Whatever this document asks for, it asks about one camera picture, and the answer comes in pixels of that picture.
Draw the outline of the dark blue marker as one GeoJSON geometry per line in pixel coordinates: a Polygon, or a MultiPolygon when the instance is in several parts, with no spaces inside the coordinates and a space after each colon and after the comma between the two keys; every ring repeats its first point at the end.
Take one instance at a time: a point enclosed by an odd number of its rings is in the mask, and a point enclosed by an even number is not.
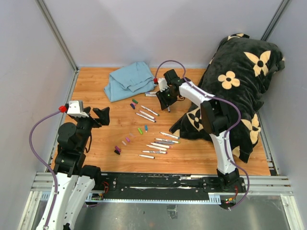
{"type": "Polygon", "coordinates": [[[147,120],[149,120],[149,121],[151,121],[151,122],[156,123],[156,120],[151,119],[151,118],[149,118],[149,117],[147,117],[147,116],[145,116],[145,115],[142,115],[142,114],[139,114],[139,113],[135,113],[135,114],[138,115],[138,116],[140,116],[140,117],[142,117],[142,118],[145,118],[145,119],[147,119],[147,120]]]}

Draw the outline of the grey marker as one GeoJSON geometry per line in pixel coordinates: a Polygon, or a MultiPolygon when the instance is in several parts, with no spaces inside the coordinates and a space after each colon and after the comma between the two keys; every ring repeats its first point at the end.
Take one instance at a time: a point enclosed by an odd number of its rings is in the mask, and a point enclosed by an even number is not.
{"type": "Polygon", "coordinates": [[[173,145],[173,142],[167,142],[167,141],[155,141],[154,143],[157,144],[163,144],[163,145],[173,145]]]}

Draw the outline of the pink cap marker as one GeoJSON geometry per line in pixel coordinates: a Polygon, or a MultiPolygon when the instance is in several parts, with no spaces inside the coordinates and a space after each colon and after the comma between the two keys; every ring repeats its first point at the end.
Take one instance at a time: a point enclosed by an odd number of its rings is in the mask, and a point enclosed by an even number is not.
{"type": "Polygon", "coordinates": [[[169,145],[158,144],[158,143],[155,143],[155,142],[151,142],[151,144],[152,144],[153,146],[158,146],[158,147],[161,147],[161,148],[166,148],[166,149],[169,149],[169,148],[170,148],[169,145]]]}

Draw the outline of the peach cap marker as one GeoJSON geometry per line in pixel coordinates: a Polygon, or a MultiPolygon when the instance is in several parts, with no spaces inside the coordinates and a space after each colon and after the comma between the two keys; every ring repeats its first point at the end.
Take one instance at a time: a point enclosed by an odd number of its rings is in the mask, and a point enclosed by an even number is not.
{"type": "Polygon", "coordinates": [[[167,151],[166,148],[162,148],[162,147],[158,147],[158,146],[154,146],[154,145],[146,145],[152,149],[157,149],[157,150],[160,150],[160,151],[167,151]]]}

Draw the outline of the black marker without cap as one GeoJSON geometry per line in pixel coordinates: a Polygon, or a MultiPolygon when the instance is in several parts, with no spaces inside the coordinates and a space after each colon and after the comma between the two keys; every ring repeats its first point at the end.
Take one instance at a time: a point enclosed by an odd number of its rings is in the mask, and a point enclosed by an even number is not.
{"type": "Polygon", "coordinates": [[[139,156],[143,158],[155,159],[154,156],[150,156],[150,155],[139,154],[139,156]]]}

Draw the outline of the dark green cap marker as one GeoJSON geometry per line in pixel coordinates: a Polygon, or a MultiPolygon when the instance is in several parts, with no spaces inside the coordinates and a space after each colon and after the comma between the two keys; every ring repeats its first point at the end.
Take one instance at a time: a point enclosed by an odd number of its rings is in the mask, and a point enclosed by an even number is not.
{"type": "Polygon", "coordinates": [[[151,110],[151,109],[149,109],[149,108],[147,108],[147,107],[145,107],[145,106],[143,106],[143,105],[141,105],[141,107],[142,107],[143,109],[145,109],[145,110],[151,112],[152,114],[154,114],[154,115],[156,115],[156,116],[160,116],[158,113],[154,112],[153,110],[151,110]]]}

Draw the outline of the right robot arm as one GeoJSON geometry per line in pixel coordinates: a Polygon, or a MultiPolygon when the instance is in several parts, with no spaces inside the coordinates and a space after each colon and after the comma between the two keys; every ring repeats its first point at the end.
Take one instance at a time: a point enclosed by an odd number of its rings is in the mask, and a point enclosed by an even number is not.
{"type": "Polygon", "coordinates": [[[156,95],[162,110],[174,104],[178,97],[189,99],[200,108],[202,126],[210,135],[217,156],[218,188],[224,192],[231,190],[239,179],[239,171],[231,151],[230,129],[235,125],[231,124],[228,108],[237,107],[205,92],[191,80],[180,78],[173,69],[167,71],[163,78],[154,78],[154,84],[159,86],[156,95]]]}

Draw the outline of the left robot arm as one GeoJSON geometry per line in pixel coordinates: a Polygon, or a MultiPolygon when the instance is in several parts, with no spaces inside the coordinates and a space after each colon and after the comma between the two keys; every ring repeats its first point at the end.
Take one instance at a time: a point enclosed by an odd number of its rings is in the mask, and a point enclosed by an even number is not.
{"type": "Polygon", "coordinates": [[[66,113],[77,123],[67,122],[58,129],[58,153],[54,168],[49,168],[53,184],[38,230],[74,229],[88,194],[103,183],[100,168],[84,165],[84,160],[92,129],[109,125],[110,108],[84,108],[81,101],[71,101],[55,113],[66,113]]]}

